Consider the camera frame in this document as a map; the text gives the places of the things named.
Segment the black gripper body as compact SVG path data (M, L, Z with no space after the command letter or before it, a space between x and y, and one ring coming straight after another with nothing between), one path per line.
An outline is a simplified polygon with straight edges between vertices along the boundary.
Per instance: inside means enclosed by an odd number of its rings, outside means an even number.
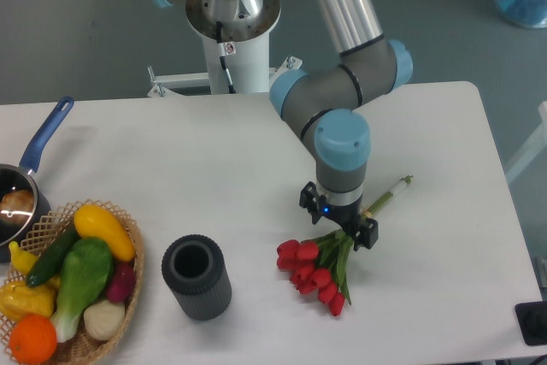
M321 218L335 222L350 237L356 237L360 231L362 189L337 193L324 191L323 187L309 182L301 191L299 206L306 209L311 223L316 225Z

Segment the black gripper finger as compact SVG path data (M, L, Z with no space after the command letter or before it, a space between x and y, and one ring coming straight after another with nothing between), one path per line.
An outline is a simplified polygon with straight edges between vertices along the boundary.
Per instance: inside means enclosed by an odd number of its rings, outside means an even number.
M371 250L379 239L379 223L374 218L361 218L352 232L353 251Z

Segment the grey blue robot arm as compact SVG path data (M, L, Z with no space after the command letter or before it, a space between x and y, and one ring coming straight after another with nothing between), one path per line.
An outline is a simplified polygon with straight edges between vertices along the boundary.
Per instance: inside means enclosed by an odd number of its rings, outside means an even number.
M203 45L207 69L200 74L152 75L151 94L206 86L212 94L266 93L279 117L315 159L315 180L299 204L314 221L336 222L355 248L371 248L377 222L361 214L370 154L368 124L357 109L409 81L413 62L405 46L385 38L371 0L318 0L340 62L318 75L288 56L269 63L269 34L280 17L280 0L174 1Z

